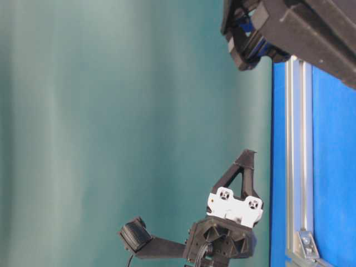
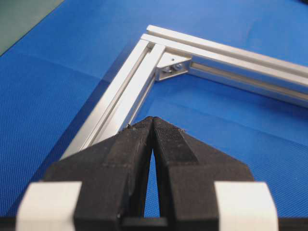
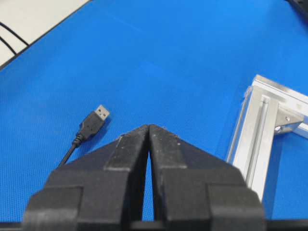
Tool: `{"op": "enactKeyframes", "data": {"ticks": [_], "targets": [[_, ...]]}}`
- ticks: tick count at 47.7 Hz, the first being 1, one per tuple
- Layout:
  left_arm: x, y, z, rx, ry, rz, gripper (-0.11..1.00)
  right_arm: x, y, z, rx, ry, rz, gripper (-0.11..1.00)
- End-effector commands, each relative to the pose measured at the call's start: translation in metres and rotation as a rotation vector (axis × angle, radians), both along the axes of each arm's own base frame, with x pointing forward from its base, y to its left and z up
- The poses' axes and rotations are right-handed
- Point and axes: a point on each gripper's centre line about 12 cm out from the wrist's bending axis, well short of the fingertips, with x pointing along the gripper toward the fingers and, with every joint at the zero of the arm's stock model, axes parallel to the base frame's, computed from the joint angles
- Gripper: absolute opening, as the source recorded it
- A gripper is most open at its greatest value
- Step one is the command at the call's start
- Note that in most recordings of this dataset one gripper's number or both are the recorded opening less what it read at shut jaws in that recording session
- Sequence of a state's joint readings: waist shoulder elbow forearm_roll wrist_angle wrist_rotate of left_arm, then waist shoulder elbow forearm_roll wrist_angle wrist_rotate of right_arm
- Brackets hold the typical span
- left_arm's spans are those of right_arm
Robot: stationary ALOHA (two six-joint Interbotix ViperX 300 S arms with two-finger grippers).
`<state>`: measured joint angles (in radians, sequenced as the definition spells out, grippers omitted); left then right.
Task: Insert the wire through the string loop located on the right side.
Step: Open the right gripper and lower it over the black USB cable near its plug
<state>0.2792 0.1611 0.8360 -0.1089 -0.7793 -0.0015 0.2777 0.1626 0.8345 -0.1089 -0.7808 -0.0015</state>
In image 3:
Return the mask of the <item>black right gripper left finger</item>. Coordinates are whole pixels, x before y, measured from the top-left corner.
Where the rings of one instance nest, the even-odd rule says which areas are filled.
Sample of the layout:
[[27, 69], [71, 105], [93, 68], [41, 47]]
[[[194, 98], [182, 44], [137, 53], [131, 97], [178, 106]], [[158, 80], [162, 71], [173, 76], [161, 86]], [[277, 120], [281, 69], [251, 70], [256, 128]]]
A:
[[25, 231], [119, 231], [142, 216], [149, 126], [51, 172], [31, 196]]

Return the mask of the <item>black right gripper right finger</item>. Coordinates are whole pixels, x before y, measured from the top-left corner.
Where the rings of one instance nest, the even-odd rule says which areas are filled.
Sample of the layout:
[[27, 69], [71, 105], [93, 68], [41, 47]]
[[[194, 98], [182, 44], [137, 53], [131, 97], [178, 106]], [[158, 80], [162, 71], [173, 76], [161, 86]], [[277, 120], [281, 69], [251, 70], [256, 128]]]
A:
[[149, 138], [155, 216], [166, 230], [264, 230], [263, 206], [239, 169], [159, 126]]

